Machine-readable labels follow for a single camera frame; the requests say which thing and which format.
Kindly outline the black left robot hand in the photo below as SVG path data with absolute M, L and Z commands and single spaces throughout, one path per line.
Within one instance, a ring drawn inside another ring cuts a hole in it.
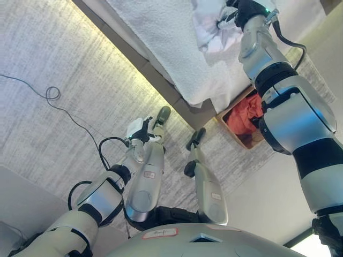
M 148 131 L 148 126 L 152 118 L 153 117 L 149 116 L 149 117 L 146 117 L 145 119 L 137 118 L 136 120 L 132 121 L 126 130 L 126 138 L 129 141 L 139 140 L 143 144 L 149 141 L 151 142 L 160 141 L 162 139 L 161 135 L 157 135 L 153 132 Z

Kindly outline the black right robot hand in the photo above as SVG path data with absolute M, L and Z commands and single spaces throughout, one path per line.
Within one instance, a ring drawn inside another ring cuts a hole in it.
M 256 1 L 225 1 L 225 5 L 217 21 L 217 28 L 224 29 L 234 24 L 241 30 L 255 16 L 267 17 L 270 10 Z

